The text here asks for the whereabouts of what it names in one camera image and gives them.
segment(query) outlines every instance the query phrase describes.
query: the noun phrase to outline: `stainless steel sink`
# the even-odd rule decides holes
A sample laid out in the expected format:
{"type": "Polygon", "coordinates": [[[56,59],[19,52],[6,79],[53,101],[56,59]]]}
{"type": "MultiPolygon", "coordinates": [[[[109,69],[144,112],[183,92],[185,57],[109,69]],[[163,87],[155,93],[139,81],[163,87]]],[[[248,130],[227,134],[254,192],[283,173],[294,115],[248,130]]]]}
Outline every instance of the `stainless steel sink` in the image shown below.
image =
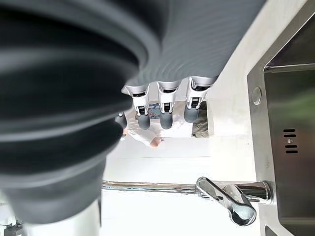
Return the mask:
{"type": "Polygon", "coordinates": [[[275,194],[262,235],[315,235],[314,12],[308,1],[248,75],[257,180],[275,194]]]}

